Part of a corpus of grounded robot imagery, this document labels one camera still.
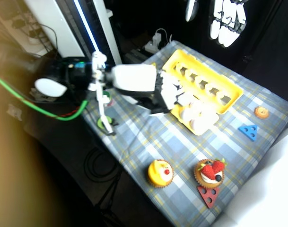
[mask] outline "green cable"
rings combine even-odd
[[[14,97],[18,98],[22,103],[24,103],[25,105],[33,108],[34,110],[42,113],[42,114],[45,114],[49,117],[53,117],[57,120],[60,120],[60,121],[70,121],[70,120],[73,120],[75,118],[77,118],[82,112],[83,110],[85,109],[86,105],[88,104],[88,101],[85,100],[82,102],[81,106],[79,107],[79,109],[71,116],[69,117],[60,117],[60,116],[57,116],[51,112],[48,112],[36,105],[34,105],[33,103],[25,100],[19,93],[17,93],[14,89],[12,89],[5,81],[1,80],[0,79],[0,84],[7,90],[9,91]]]

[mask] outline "yellow frosting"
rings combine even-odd
[[[173,177],[173,171],[169,163],[166,161],[154,160],[148,168],[148,176],[153,184],[157,186],[166,186]]]

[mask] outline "triangle block with holes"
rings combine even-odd
[[[197,190],[199,190],[199,193],[204,199],[207,207],[210,209],[213,206],[216,197],[218,196],[219,189],[218,188],[209,189],[197,186]]]
[[[242,127],[239,127],[238,129],[243,134],[245,134],[250,140],[256,141],[257,128],[258,126],[254,124],[254,125],[242,126]]]

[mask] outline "table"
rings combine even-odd
[[[114,89],[109,90],[114,104],[105,112],[119,123],[115,127],[116,136],[105,136],[96,127],[93,121],[98,118],[95,100],[90,101],[88,107],[91,117],[84,112],[84,118],[174,225],[204,227],[209,226],[231,201],[283,131],[288,123],[288,102],[177,41],[172,41],[145,63],[155,62],[160,69],[177,49],[194,55],[206,66],[229,77],[244,89],[244,95],[226,114],[220,115],[219,121],[206,133],[193,135],[171,114],[151,117],[148,111],[126,102]],[[261,120],[254,115],[255,107],[260,105],[269,109],[269,118]],[[259,127],[255,142],[238,130],[240,126],[253,124]],[[193,168],[199,160],[223,157],[228,163],[225,179],[219,187],[220,193],[214,206],[208,209],[196,188],[198,183]],[[158,158],[167,160],[175,170],[173,182],[163,189],[156,189],[147,181],[147,168]]]

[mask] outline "blue light strip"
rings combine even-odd
[[[86,20],[86,17],[85,17],[85,15],[84,15],[84,13],[83,13],[82,7],[81,7],[81,5],[79,4],[79,1],[78,1],[78,0],[73,0],[73,1],[74,1],[74,4],[75,4],[76,7],[77,7],[77,10],[78,10],[78,12],[79,12],[79,15],[81,16],[81,19],[82,19],[83,24],[84,24],[84,26],[85,26],[85,28],[86,28],[86,31],[87,31],[87,33],[88,33],[88,35],[89,35],[89,38],[90,38],[90,40],[91,40],[91,42],[92,42],[92,44],[93,44],[93,47],[95,48],[96,51],[100,51],[99,48],[98,48],[98,46],[97,46],[97,44],[96,44],[96,41],[95,41],[95,39],[94,39],[94,37],[93,37],[93,34],[92,34],[91,30],[90,30],[90,27],[89,27],[89,24],[88,24],[88,22],[87,22],[87,20]]]

